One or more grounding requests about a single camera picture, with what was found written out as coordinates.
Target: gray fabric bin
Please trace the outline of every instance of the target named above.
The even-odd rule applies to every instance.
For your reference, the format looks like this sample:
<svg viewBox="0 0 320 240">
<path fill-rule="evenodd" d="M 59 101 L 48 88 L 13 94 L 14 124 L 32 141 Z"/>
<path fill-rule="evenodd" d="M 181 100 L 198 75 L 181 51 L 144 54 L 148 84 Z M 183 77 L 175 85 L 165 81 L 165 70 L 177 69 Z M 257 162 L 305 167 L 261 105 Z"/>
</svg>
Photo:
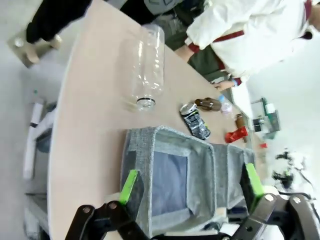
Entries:
<svg viewBox="0 0 320 240">
<path fill-rule="evenodd" d="M 243 200 L 243 163 L 254 163 L 251 150 L 210 144 L 165 126 L 131 129 L 121 188 L 130 170 L 140 171 L 144 194 L 136 222 L 149 237 L 200 230 L 221 221 L 217 207 L 230 209 Z"/>
<path fill-rule="evenodd" d="M 131 169 L 141 172 L 144 194 L 136 222 L 149 237 L 187 231 L 212 220 L 216 210 L 213 151 L 209 143 L 164 126 L 128 131 L 121 187 Z"/>
</svg>

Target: green gripper pad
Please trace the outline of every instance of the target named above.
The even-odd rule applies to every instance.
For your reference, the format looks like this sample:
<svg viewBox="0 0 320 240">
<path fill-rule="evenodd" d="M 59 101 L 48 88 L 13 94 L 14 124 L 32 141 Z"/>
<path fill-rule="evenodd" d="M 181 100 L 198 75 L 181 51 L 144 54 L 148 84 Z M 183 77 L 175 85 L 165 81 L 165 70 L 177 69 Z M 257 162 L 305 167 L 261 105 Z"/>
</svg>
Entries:
<svg viewBox="0 0 320 240">
<path fill-rule="evenodd" d="M 264 188 L 252 163 L 243 165 L 240 185 L 250 214 L 264 195 Z"/>
<path fill-rule="evenodd" d="M 124 205 L 129 215 L 136 219 L 144 195 L 145 188 L 138 170 L 130 170 L 119 196 L 119 202 Z"/>
</svg>

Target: table surface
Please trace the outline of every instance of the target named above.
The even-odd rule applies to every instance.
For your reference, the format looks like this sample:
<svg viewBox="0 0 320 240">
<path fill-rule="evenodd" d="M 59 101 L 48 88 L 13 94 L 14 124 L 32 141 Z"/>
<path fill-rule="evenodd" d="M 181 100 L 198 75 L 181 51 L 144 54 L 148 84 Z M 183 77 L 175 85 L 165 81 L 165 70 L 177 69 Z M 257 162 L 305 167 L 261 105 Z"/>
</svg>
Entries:
<svg viewBox="0 0 320 240">
<path fill-rule="evenodd" d="M 165 49 L 164 93 L 153 111 L 130 103 L 130 42 L 140 26 L 102 0 L 94 0 L 83 21 L 58 100 L 48 169 L 48 221 L 53 240 L 65 239 L 77 208 L 100 207 L 118 192 L 126 130 L 165 125 L 189 134 L 179 115 L 182 104 L 220 93 Z M 211 143 L 225 143 L 236 129 L 220 112 L 201 112 Z M 244 147 L 242 140 L 235 142 Z"/>
</svg>

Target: gray floor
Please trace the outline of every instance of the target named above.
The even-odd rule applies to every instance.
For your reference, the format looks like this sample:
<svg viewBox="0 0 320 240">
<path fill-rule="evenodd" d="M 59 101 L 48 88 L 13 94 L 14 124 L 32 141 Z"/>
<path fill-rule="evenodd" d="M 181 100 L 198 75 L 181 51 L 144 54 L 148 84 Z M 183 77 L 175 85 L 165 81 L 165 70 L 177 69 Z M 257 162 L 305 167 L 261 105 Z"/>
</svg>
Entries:
<svg viewBox="0 0 320 240">
<path fill-rule="evenodd" d="M 24 240 L 24 193 L 30 184 L 22 179 L 23 156 L 32 102 L 56 101 L 80 22 L 61 34 L 60 51 L 51 51 L 39 65 L 27 69 L 10 51 L 6 41 L 23 29 L 41 0 L 0 1 L 0 239 Z M 46 168 L 43 162 L 37 167 Z M 37 179 L 45 178 L 41 172 Z"/>
</svg>

